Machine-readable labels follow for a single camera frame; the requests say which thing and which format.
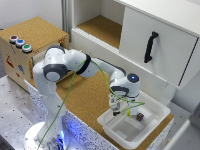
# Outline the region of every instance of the cable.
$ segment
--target cable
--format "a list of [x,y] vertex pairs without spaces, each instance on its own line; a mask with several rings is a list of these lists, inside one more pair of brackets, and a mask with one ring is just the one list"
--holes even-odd
[[[44,140],[46,134],[49,132],[50,128],[53,126],[54,122],[56,121],[56,118],[58,117],[58,115],[59,115],[59,113],[60,113],[60,111],[61,111],[61,108],[62,108],[63,105],[65,104],[65,101],[66,101],[66,99],[67,99],[67,97],[68,97],[68,95],[69,95],[69,92],[71,91],[72,84],[73,84],[74,78],[75,78],[75,76],[76,76],[76,72],[78,71],[78,69],[80,68],[80,66],[81,66],[85,61],[86,61],[86,60],[82,61],[82,62],[78,65],[78,67],[76,68],[76,71],[74,72],[74,75],[73,75],[72,80],[71,80],[71,83],[70,83],[70,87],[69,87],[69,89],[68,89],[68,91],[67,91],[67,94],[66,94],[66,96],[65,96],[65,98],[64,98],[64,101],[63,101],[62,105],[60,106],[60,108],[59,108],[59,110],[58,110],[58,113],[56,114],[56,117],[54,118],[53,122],[51,123],[51,125],[49,126],[49,128],[48,128],[47,131],[45,132],[44,136],[42,137],[42,140],[40,141],[40,144],[39,144],[37,150],[40,148],[40,145],[42,144],[42,142],[43,142],[43,140]],[[123,100],[123,101],[126,101],[126,102],[138,103],[138,105],[132,106],[132,107],[129,107],[129,108],[126,108],[126,109],[123,109],[121,112],[124,112],[124,111],[126,111],[126,110],[128,110],[128,109],[131,109],[131,108],[133,108],[133,107],[137,107],[137,106],[140,106],[140,105],[144,105],[144,104],[145,104],[145,103],[143,103],[143,102],[129,101],[129,100],[127,100],[127,99],[125,99],[125,98],[123,98],[123,97],[120,97],[120,96],[118,96],[117,94],[115,94],[115,92],[113,92],[113,90],[110,88],[110,85],[109,85],[109,83],[108,83],[108,81],[107,81],[107,78],[106,78],[106,76],[105,76],[103,70],[100,68],[100,66],[99,66],[97,63],[95,63],[94,61],[91,61],[91,62],[94,63],[94,64],[99,68],[99,70],[101,71],[101,73],[102,73],[102,75],[103,75],[103,77],[104,77],[104,79],[105,79],[105,81],[106,81],[107,86],[109,87],[110,91],[111,91],[116,97],[118,97],[119,99],[121,99],[121,100]]]

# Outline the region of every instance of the black handle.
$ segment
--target black handle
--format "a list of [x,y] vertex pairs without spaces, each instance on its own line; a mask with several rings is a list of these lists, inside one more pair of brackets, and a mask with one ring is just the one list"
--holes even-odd
[[150,56],[150,54],[151,54],[151,49],[152,49],[152,45],[153,45],[153,40],[158,36],[159,36],[159,34],[153,31],[152,36],[149,38],[146,53],[145,53],[145,56],[144,56],[144,62],[145,63],[148,63],[150,60],[152,60],[152,57]]

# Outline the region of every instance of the wooden box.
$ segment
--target wooden box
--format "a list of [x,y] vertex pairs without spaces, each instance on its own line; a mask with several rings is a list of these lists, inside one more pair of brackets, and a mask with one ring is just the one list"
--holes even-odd
[[[10,44],[9,38],[17,35],[32,46],[31,53]],[[6,74],[28,91],[24,79],[33,78],[34,64],[44,58],[44,53],[51,45],[61,45],[69,49],[69,36],[66,32],[36,17],[0,31],[0,50]]]

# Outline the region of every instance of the cabinet door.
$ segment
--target cabinet door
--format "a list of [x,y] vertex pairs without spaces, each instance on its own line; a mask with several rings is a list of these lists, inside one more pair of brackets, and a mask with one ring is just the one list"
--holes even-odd
[[[152,32],[152,60],[144,63]],[[197,37],[168,24],[126,8],[119,53],[160,77],[179,85],[194,49]]]

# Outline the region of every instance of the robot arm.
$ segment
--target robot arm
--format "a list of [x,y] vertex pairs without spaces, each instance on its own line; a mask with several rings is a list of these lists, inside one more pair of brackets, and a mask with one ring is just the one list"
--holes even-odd
[[[110,87],[113,92],[119,96],[124,96],[129,101],[137,101],[140,88],[137,75],[129,74],[126,76],[126,72],[122,68],[113,66],[98,58],[90,58],[90,56],[80,51],[68,51],[61,46],[53,45],[46,51],[44,60],[36,64],[33,68],[33,76],[37,89],[41,95],[41,100],[48,111],[45,124],[37,134],[37,139],[39,141],[42,140],[43,135],[50,127],[63,102],[56,93],[57,87],[55,82],[67,75],[68,70],[76,71],[79,64],[84,60],[86,61],[81,64],[80,69],[76,72],[77,74],[86,78],[92,77],[99,70],[96,66],[96,64],[98,64],[104,72],[109,74]],[[120,113],[118,98],[112,93],[109,97],[112,97],[109,100],[109,104],[114,112],[113,115]],[[128,104],[131,107],[137,105],[129,102]],[[66,107],[63,106],[54,126],[51,127],[45,139],[43,139],[43,145],[48,145],[47,143],[52,141],[52,139],[55,138],[55,135],[59,135],[63,130],[61,121],[65,112]],[[131,108],[131,115],[136,115],[136,113],[137,107]]]

